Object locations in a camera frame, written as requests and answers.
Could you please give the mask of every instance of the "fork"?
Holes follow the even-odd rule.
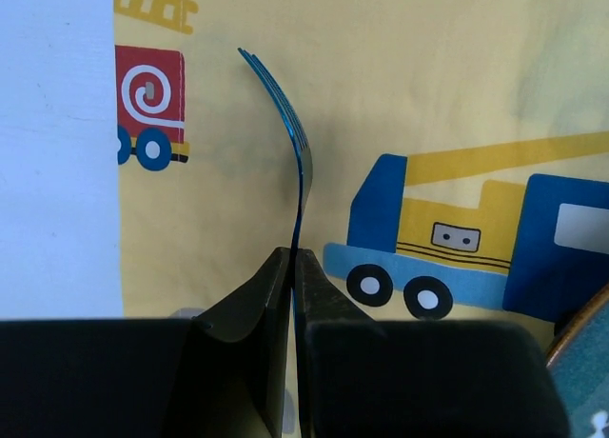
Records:
[[[308,139],[306,138],[305,129],[303,129],[303,125],[301,124],[296,111],[292,108],[292,105],[287,100],[287,97],[285,97],[284,92],[279,87],[279,84],[277,84],[277,81],[275,81],[275,78],[273,78],[255,54],[250,54],[241,48],[238,48],[238,51],[258,75],[265,85],[268,94],[273,99],[277,110],[282,116],[285,128],[287,129],[287,133],[294,148],[294,153],[296,154],[296,164],[298,166],[298,211],[296,213],[296,224],[294,225],[291,244],[291,250],[295,254],[299,245],[306,200],[313,182],[311,148],[309,147]]]

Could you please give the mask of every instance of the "yellow fabric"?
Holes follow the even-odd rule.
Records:
[[[121,167],[127,315],[208,309],[289,243],[293,152],[238,47],[261,57],[304,124],[315,178],[302,246],[320,259],[325,243],[344,243],[351,200],[385,152],[409,157],[409,211],[464,221],[492,206],[492,182],[521,199],[534,172],[609,180],[606,0],[159,1],[175,19],[117,7],[116,42],[184,54],[189,159]],[[513,240],[506,217],[498,236]],[[408,318],[400,294],[365,310]],[[543,345],[551,337],[514,314],[450,314],[472,316],[523,322]],[[292,353],[292,393],[294,372]]]

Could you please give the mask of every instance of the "cartoon truck print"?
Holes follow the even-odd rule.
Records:
[[[116,46],[119,165],[135,155],[160,171],[188,160],[184,56],[177,50]]]
[[[609,183],[534,174],[486,181],[476,209],[404,197],[408,187],[609,152],[609,132],[381,156],[353,200],[347,243],[324,269],[370,307],[403,293],[419,319],[455,303],[560,323],[609,282]]]

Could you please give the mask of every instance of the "blue ceramic bowl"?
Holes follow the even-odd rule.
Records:
[[[609,285],[550,348],[548,368],[573,438],[609,438]]]

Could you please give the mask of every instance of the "cartoon wheel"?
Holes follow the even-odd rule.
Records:
[[[446,284],[431,276],[408,281],[403,288],[403,300],[417,319],[442,319],[453,308],[453,296]]]
[[[358,265],[346,278],[346,289],[354,300],[369,307],[381,307],[393,293],[389,273],[378,265]]]
[[[146,129],[137,138],[135,154],[142,167],[160,171],[171,162],[171,143],[160,130]]]
[[[131,155],[131,138],[123,126],[118,126],[118,140],[121,142],[121,147],[117,152],[118,165],[123,165]]]

